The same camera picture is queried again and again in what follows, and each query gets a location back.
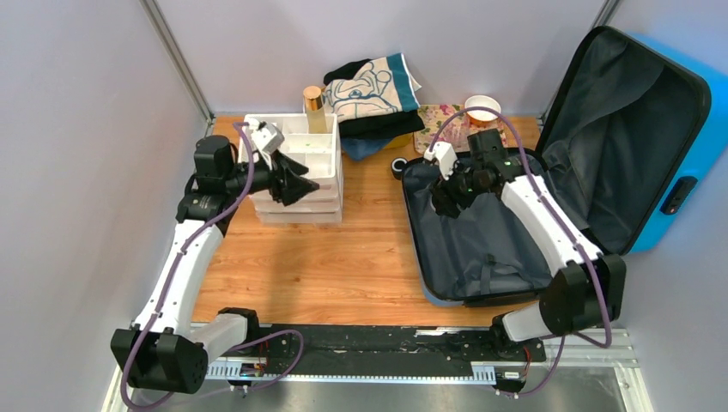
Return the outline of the white plastic drawer unit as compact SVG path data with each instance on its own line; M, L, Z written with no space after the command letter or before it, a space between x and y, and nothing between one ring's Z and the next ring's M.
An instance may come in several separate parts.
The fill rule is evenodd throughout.
M290 206L275 202L270 193L260 191L249 198L259 221L265 225L335 225L343 219L343 166L337 115L325 114L327 131L309 132L303 113L248 114L252 125L273 124L285 137L281 152L308 168L305 175L319 189Z

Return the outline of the blue grey shirt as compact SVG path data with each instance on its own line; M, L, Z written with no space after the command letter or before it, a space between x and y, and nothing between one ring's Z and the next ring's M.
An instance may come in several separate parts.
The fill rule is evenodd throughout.
M367 157L384 150L392 141L392 138L385 139L356 139L345 137L341 139L342 151L352 161L362 161Z

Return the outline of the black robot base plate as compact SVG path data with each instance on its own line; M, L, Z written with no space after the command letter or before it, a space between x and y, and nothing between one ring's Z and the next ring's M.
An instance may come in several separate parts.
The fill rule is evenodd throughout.
M254 348L229 352L209 365L208 379L487 382L547 356L539 341L506 347L487 328L272 324Z

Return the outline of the teal white cartoon towel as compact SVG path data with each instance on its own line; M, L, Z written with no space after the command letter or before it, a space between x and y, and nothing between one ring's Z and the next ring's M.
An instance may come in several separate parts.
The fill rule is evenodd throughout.
M421 88L402 53L349 62L324 77L323 103L340 122L412 112Z

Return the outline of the yellow plastic basket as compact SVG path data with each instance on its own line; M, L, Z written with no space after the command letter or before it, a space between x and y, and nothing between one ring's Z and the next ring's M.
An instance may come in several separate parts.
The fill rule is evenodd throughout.
M414 136L415 133L410 132L393 137L391 140L386 140L385 144L383 144L381 148L378 148L378 151L406 147L412 143Z

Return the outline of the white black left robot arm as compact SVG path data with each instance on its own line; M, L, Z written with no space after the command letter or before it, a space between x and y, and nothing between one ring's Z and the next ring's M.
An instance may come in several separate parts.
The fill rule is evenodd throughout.
M250 356L264 347L258 315L251 309L225 307L213 321L193 330L191 315L212 257L230 221L250 194L268 191L289 206L316 191L307 167L280 150L280 134L242 135L246 152L225 136L199 140L194 172L185 186L175 217L173 243L155 289L137 318L117 329L110 342L122 371L120 391L129 407L130 389L194 394L203 384L210 362L237 351Z

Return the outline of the beige cylindrical bottle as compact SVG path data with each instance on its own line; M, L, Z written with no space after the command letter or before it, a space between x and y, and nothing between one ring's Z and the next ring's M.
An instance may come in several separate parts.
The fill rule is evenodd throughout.
M311 134L327 133L322 89L318 86L308 86L304 88L302 95L308 132Z

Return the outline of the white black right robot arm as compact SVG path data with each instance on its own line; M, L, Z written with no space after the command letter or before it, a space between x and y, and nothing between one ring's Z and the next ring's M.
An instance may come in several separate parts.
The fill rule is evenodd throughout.
M430 185L435 213L457 218L476 197L496 195L525 227L551 275L538 302L494 319L493 354L509 360L525 341L579 334L597 325L606 330L602 345L610 346L610 324L622 309L623 259L602 251L571 222L544 179L532 172L524 151L509 154L495 130L469 136L468 144L468 165L449 142L432 142L424 153L440 173Z

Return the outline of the blue fish print suitcase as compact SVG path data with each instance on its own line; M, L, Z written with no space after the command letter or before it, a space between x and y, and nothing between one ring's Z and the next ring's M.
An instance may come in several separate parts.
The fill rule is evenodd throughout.
M652 249L727 145L727 77L642 35L597 27L567 68L531 170L602 251ZM549 269L519 218L495 195L439 216L438 168L399 161L420 284L439 306L530 300Z

